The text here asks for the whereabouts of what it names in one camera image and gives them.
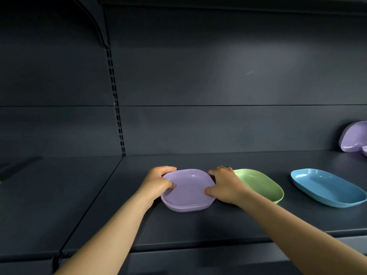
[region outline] green plate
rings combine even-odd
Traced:
[[[270,201],[279,203],[283,199],[283,189],[267,175],[251,169],[238,169],[234,171],[236,176],[248,187],[265,198],[268,198]]]

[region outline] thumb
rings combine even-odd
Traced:
[[[214,187],[215,186],[210,186],[210,187],[205,188],[204,189],[204,194],[213,197]]]

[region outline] right hand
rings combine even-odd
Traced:
[[[219,166],[210,170],[209,175],[215,177],[216,184],[204,189],[204,194],[217,198],[225,203],[237,205],[243,196],[251,191],[235,174],[231,167]]]

